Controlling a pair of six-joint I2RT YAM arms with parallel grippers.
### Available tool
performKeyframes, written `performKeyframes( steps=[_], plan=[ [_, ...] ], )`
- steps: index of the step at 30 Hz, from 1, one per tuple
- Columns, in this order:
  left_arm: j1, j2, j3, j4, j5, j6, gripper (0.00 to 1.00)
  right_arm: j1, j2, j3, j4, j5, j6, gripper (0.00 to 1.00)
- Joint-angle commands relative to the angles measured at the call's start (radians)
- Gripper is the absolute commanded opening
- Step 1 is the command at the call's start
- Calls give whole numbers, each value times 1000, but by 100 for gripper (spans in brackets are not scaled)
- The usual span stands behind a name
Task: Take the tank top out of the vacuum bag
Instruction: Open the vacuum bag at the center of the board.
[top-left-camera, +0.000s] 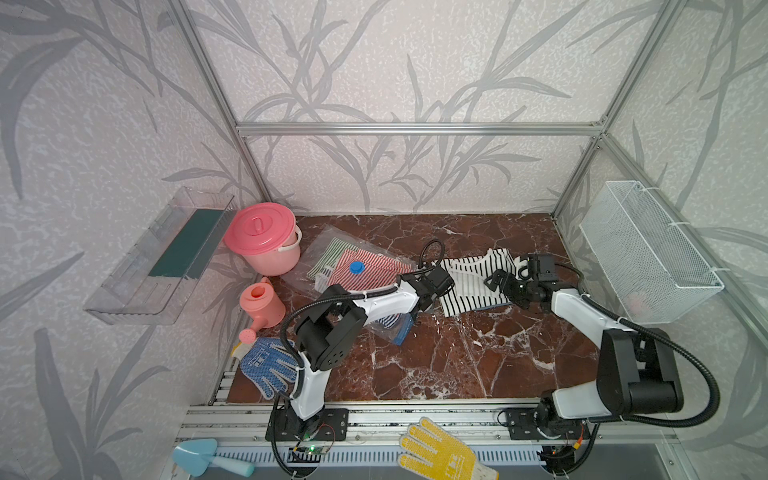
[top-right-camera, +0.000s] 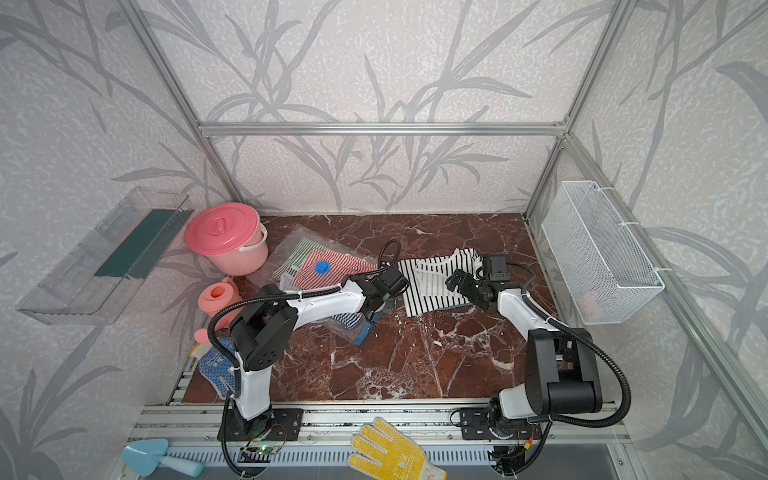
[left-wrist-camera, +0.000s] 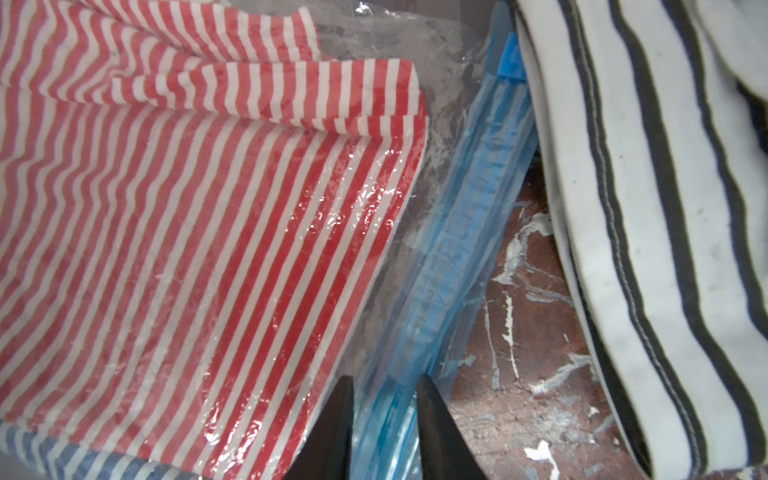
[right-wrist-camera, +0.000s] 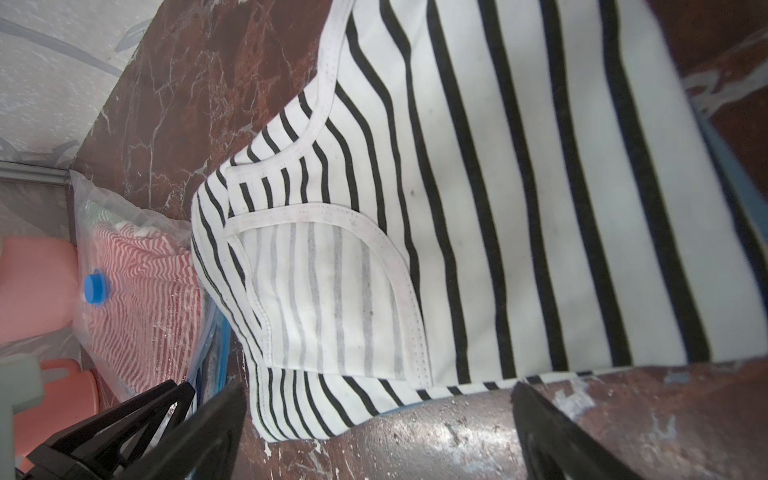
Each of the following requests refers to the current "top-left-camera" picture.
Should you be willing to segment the clear plastic vacuum bag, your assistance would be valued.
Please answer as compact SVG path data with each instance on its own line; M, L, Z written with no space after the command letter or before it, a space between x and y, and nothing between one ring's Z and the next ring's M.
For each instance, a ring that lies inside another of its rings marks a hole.
M335 284L351 293L382 289L394 284L399 275L415 269L412 260L327 226L302 250L296 267L283 280L316 298Z

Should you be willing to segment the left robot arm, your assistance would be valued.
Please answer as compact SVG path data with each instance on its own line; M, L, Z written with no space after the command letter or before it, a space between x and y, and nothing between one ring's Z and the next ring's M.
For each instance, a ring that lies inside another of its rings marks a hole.
M394 284L374 290L348 292L335 284L288 314L280 342L297 363L289 397L293 416L308 421L319 415L331 370L344 360L366 325L401 314L416 317L454 285L451 275L435 265L399 275Z

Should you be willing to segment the black white striped garment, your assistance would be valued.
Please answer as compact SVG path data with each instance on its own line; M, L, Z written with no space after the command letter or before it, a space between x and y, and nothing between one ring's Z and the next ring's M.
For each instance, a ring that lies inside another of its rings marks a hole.
M443 315L457 317L478 307L510 302L503 294L488 289L484 280L497 269L519 280L526 264L520 256L512 258L505 248L489 249L483 256L443 260L441 266L455 281L453 289L440 298Z

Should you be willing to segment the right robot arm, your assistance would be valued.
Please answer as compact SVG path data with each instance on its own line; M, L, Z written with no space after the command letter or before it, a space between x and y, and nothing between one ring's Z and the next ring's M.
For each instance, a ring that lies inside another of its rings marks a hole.
M721 404L715 376L688 350L660 329L639 325L596 302L580 284L557 275L551 255L530 255L522 266L497 269L485 286L526 309L538 304L568 322L599 350L595 380L542 395L533 415L538 428L568 422L594 424L628 421L668 428L689 428L710 420ZM688 418L669 419L684 406L676 360L682 358L702 376L708 389L703 409Z

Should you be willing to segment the blue tank top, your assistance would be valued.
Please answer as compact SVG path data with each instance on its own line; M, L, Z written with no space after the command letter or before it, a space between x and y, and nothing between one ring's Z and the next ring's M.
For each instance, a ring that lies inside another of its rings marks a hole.
M496 309L496 308L506 308L506 307L509 307L509 306L514 306L514 304L511 303L511 302L507 302L507 303L501 303L501 304L497 304L497 305L478 307L474 311L483 312L483 311L493 310L493 309Z

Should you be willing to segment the red white striped garment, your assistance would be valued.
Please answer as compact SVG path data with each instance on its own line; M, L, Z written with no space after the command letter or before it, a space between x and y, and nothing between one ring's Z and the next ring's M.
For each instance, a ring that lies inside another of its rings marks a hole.
M361 261L365 270L358 275L349 271L349 265ZM348 292L360 292L388 287L397 277L415 270L415 266L383 254L366 250L346 251L338 260L328 285L340 285Z

